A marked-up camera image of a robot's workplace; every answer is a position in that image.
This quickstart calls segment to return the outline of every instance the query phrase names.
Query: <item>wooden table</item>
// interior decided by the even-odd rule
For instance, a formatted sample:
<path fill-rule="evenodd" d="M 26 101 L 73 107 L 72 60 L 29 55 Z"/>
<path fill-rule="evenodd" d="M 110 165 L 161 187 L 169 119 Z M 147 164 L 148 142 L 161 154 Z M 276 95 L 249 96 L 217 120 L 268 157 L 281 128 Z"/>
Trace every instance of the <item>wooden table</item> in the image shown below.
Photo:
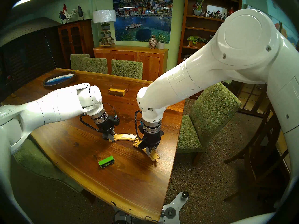
<path fill-rule="evenodd" d="M 36 78 L 6 98 L 2 104 L 20 105 L 38 99 L 50 92 L 42 86 L 52 74 L 66 71 L 55 69 Z M 134 113 L 139 110 L 136 102 L 138 91 L 151 82 L 114 75 L 75 71 L 78 79 L 68 86 L 79 83 L 97 85 L 103 102 L 114 106 L 120 117 L 115 133 L 135 134 Z M 129 84 L 124 97 L 108 95 L 108 89 L 118 84 Z M 104 104 L 109 114 L 112 108 Z M 168 183 L 176 153 L 178 135 L 183 115 L 184 101 L 172 105 L 164 112 L 164 135 L 157 148 L 159 162 L 151 159 L 131 141 L 108 142 L 98 133 L 75 117 L 51 123 L 34 130 L 31 135 L 53 163 L 76 180 L 90 193 L 103 201 L 141 219 L 158 222 L 164 204 Z M 83 120 L 95 126 L 85 116 Z M 98 161 L 113 155 L 115 164 L 101 169 Z"/>

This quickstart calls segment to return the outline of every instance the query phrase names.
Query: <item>white lamp shade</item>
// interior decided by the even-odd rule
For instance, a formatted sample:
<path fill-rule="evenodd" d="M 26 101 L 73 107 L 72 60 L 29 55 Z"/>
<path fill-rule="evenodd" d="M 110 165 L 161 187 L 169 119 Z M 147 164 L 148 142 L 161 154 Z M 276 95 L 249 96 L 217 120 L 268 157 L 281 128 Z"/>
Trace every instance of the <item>white lamp shade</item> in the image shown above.
<path fill-rule="evenodd" d="M 97 10 L 92 16 L 94 23 L 116 21 L 115 10 Z"/>

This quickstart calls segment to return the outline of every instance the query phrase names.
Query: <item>ceiling light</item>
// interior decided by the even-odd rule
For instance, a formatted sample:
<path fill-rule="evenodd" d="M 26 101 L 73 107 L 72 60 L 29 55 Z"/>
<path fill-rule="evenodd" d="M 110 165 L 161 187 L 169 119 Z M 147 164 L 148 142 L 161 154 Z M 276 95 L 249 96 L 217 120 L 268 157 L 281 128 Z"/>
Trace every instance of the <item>ceiling light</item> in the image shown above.
<path fill-rule="evenodd" d="M 17 2 L 17 3 L 15 3 L 15 5 L 13 6 L 13 8 L 16 7 L 19 4 L 23 4 L 23 3 L 28 2 L 28 1 L 32 1 L 32 0 L 21 0 L 21 1 Z"/>
<path fill-rule="evenodd" d="M 122 7 L 120 9 L 131 9 L 131 8 L 136 8 L 136 7 Z"/>

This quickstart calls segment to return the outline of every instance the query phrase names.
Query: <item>wooden block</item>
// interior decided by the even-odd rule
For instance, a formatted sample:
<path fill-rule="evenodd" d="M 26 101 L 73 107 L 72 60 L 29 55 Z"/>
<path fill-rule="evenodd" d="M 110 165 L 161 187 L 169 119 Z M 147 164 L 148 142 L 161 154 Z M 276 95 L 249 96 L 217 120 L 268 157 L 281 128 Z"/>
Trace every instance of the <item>wooden block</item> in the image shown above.
<path fill-rule="evenodd" d="M 116 95 L 124 97 L 124 95 L 128 92 L 129 85 L 123 84 L 123 85 L 117 85 L 117 88 L 110 88 L 108 90 L 108 95 Z"/>

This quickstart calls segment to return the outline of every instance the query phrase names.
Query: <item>wooden cabinet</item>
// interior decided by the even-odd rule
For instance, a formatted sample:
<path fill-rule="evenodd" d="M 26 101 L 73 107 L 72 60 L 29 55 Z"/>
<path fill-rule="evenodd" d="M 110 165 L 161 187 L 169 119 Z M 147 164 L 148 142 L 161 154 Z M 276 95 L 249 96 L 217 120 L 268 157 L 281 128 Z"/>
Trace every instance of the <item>wooden cabinet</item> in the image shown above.
<path fill-rule="evenodd" d="M 89 54 L 94 57 L 90 19 L 63 24 L 58 27 L 58 34 L 66 68 L 71 67 L 71 54 Z"/>
<path fill-rule="evenodd" d="M 168 49 L 159 50 L 138 46 L 113 46 L 94 48 L 96 58 L 105 58 L 108 63 L 108 74 L 111 74 L 111 60 L 129 60 L 143 62 L 142 79 L 154 81 L 166 72 Z"/>

